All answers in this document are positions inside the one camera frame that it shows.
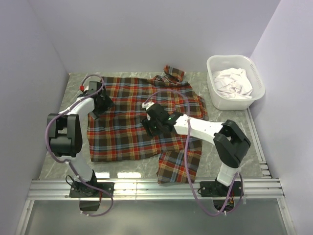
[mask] white laundry basket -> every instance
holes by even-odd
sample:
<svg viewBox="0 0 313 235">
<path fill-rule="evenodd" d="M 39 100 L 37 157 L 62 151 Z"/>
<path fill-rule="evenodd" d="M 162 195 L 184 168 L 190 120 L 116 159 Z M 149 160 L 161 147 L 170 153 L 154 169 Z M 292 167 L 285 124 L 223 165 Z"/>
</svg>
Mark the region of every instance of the white laundry basket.
<svg viewBox="0 0 313 235">
<path fill-rule="evenodd" d="M 207 62 L 207 83 L 213 105 L 219 110 L 243 110 L 248 108 L 255 100 L 265 94 L 265 87 L 255 64 L 248 57 L 243 55 L 214 55 Z M 213 80 L 212 73 L 230 68 L 245 69 L 246 75 L 253 87 L 252 99 L 231 99 L 221 95 Z"/>
</svg>

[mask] lavender wall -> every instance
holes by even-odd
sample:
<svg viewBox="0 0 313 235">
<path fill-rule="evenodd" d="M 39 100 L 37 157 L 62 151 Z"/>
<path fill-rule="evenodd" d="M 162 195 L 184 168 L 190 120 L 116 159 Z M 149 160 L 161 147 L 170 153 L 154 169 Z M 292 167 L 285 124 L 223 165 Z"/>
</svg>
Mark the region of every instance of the lavender wall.
<svg viewBox="0 0 313 235">
<path fill-rule="evenodd" d="M 14 234 L 68 74 L 25 0 L 0 1 L 0 234 Z"/>
<path fill-rule="evenodd" d="M 312 234 L 313 1 L 282 0 L 252 60 L 266 87 L 251 111 L 298 234 Z"/>
<path fill-rule="evenodd" d="M 250 56 L 279 0 L 29 0 L 69 72 L 206 71 Z"/>
</svg>

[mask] metal frame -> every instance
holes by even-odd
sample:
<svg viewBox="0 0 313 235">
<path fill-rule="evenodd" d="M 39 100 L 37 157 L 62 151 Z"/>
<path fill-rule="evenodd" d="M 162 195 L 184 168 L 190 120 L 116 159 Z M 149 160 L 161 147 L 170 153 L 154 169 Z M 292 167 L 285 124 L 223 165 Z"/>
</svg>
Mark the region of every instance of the metal frame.
<svg viewBox="0 0 313 235">
<path fill-rule="evenodd" d="M 273 179 L 270 175 L 260 140 L 252 119 L 250 109 L 245 110 L 247 122 L 255 145 L 259 163 L 263 172 L 260 179 L 244 179 L 245 198 L 268 199 L 277 198 L 277 202 L 282 214 L 282 218 L 288 235 L 295 235 L 295 229 L 289 214 L 283 189 L 279 179 Z M 157 180 L 145 179 L 106 179 L 100 182 L 115 182 L 114 200 L 181 200 L 194 199 L 188 184 L 168 183 L 160 185 Z M 194 188 L 199 188 L 200 181 L 214 181 L 213 179 L 197 178 Z M 34 180 L 29 189 L 26 203 L 18 224 L 16 235 L 23 235 L 29 221 L 35 200 L 79 200 L 79 198 L 69 198 L 70 186 L 65 181 L 40 181 Z"/>
<path fill-rule="evenodd" d="M 125 180 L 109 179 L 99 182 L 115 182 L 114 200 L 181 200 L 194 199 L 188 184 L 168 183 L 160 185 L 157 180 Z M 193 184 L 200 188 L 200 181 L 214 179 L 200 178 Z M 79 200 L 69 198 L 70 186 L 64 181 L 33 181 L 27 196 L 28 200 Z M 244 179 L 246 198 L 284 198 L 284 193 L 278 179 Z"/>
<path fill-rule="evenodd" d="M 282 214 L 282 218 L 283 218 L 285 228 L 287 230 L 288 235 L 296 235 L 297 232 L 295 230 L 293 220 L 292 220 L 290 212 L 288 210 L 288 207 L 286 204 L 286 199 L 285 198 L 277 198 L 277 202 L 278 202 L 280 213 Z"/>
<path fill-rule="evenodd" d="M 33 210 L 34 200 L 26 200 L 15 235 L 24 235 Z"/>
</svg>

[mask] white cloth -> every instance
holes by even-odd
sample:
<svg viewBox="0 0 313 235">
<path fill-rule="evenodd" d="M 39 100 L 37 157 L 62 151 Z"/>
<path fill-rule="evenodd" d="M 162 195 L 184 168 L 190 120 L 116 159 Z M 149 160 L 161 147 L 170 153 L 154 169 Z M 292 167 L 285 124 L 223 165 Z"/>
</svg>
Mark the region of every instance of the white cloth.
<svg viewBox="0 0 313 235">
<path fill-rule="evenodd" d="M 221 95 L 232 99 L 251 99 L 253 88 L 246 70 L 230 68 L 213 73 L 216 89 Z"/>
</svg>

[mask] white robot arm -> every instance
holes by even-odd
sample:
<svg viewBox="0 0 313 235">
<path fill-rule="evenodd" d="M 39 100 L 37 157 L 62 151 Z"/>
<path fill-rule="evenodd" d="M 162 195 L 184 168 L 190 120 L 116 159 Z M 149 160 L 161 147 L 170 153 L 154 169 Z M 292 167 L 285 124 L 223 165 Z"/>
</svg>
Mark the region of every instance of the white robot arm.
<svg viewBox="0 0 313 235">
<path fill-rule="evenodd" d="M 76 133 L 76 135 L 78 135 L 79 137 L 77 137 L 76 140 L 76 146 L 79 147 L 80 151 L 78 153 L 76 153 L 76 155 L 74 156 L 72 155 L 67 155 L 65 152 L 61 154 L 61 157 L 59 158 L 61 161 L 62 160 L 70 160 L 72 165 L 74 166 L 74 168 L 76 169 L 77 173 L 79 174 L 79 176 L 85 180 L 86 182 L 89 182 L 92 178 L 92 169 L 88 166 L 87 162 L 85 161 L 84 157 L 83 157 L 83 153 L 82 153 L 82 145 L 83 145 L 83 141 L 82 141 L 82 136 L 81 136 L 81 129 L 82 129 L 82 123 L 83 120 L 88 116 L 89 113 L 91 113 L 94 110 L 94 99 L 93 98 L 87 98 L 85 100 L 83 100 L 82 102 L 80 102 L 75 108 L 73 108 L 69 113 L 67 113 L 66 117 L 78 117 L 79 120 L 79 130 L 75 130 L 72 131 L 72 133 Z M 67 119 L 67 136 L 69 136 L 69 134 L 71 133 L 71 130 L 73 129 L 70 120 Z M 56 147 L 53 145 L 53 142 L 55 140 L 54 139 L 50 139 L 50 146 L 52 147 Z"/>
<path fill-rule="evenodd" d="M 210 122 L 178 112 L 170 115 L 164 107 L 153 102 L 143 103 L 142 108 L 147 112 L 147 118 L 142 124 L 151 137 L 170 132 L 187 135 L 189 120 L 190 135 L 210 142 L 218 151 L 222 165 L 216 180 L 226 187 L 231 184 L 241 160 L 251 146 L 249 139 L 234 121 Z"/>
</svg>

